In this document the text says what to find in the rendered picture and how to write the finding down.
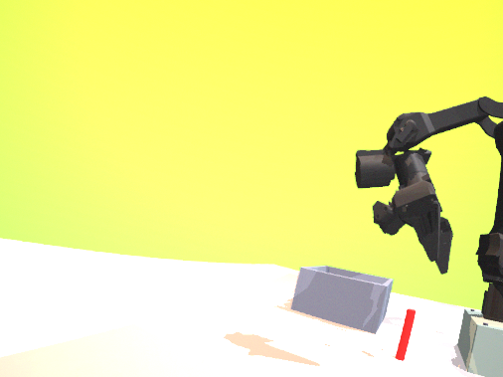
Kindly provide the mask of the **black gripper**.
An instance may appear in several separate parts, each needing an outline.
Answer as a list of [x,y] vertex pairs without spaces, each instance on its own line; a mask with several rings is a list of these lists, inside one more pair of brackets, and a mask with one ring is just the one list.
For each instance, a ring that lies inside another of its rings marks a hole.
[[[443,211],[430,175],[423,171],[411,173],[398,188],[391,199],[394,211],[415,229],[429,261],[436,263],[442,275],[448,273],[453,231],[448,219],[440,217]],[[406,205],[407,212],[403,213]]]

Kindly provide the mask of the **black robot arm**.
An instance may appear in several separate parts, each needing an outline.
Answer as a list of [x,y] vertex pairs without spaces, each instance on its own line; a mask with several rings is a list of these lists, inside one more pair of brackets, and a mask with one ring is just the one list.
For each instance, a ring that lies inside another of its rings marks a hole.
[[[481,96],[432,113],[414,111],[399,114],[388,129],[388,142],[383,149],[356,151],[355,178],[358,189],[388,187],[396,175],[400,186],[400,182],[411,173],[427,172],[426,165],[432,152],[421,147],[411,148],[431,136],[469,123],[479,124],[488,136],[494,138],[501,155],[494,225],[489,234],[480,235],[475,255],[478,256],[477,265],[481,268],[483,281],[489,283],[488,290],[484,292],[481,313],[485,319],[503,323],[503,120],[497,124],[489,115],[503,119],[503,102]],[[377,201],[372,206],[372,218],[384,234],[393,236],[405,223],[394,211],[393,203],[388,203]]]

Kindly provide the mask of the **red peg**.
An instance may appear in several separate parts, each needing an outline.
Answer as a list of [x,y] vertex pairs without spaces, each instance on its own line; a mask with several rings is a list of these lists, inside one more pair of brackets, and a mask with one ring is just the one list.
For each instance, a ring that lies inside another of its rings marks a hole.
[[398,360],[405,360],[405,355],[407,353],[407,347],[409,345],[409,340],[411,338],[411,331],[413,329],[413,323],[415,320],[415,314],[416,310],[414,309],[407,309],[407,315],[405,317],[405,323],[403,326],[403,331],[401,334],[401,339],[399,342],[397,354],[396,354],[396,359]]

